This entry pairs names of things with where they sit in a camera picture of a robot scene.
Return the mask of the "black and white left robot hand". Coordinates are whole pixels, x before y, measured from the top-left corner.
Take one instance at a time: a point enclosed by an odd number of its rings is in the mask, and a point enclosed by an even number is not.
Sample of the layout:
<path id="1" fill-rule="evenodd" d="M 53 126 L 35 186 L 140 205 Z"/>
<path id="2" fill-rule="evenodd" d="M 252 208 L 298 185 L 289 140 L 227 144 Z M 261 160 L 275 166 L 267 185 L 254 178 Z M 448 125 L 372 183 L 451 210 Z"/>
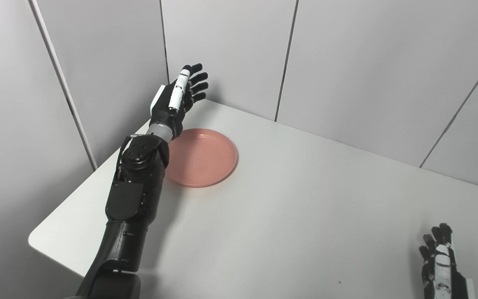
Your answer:
<path id="1" fill-rule="evenodd" d="M 203 65 L 186 65 L 170 84 L 161 85 L 150 106 L 148 135 L 156 135 L 165 142 L 180 136 L 183 121 L 193 105 L 205 100 L 208 89 L 208 74 Z"/>

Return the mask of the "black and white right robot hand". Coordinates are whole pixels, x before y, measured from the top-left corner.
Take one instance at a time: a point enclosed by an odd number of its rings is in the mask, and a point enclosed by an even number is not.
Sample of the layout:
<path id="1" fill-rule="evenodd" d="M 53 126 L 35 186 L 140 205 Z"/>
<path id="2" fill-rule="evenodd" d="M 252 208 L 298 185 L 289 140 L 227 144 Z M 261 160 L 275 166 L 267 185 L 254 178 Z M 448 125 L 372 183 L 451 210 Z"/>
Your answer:
<path id="1" fill-rule="evenodd" d="M 465 278 L 458 269 L 452 228 L 447 223 L 440 223 L 422 238 L 425 245 L 419 246 L 419 253 L 423 258 L 424 298 L 474 299 L 473 280 Z"/>

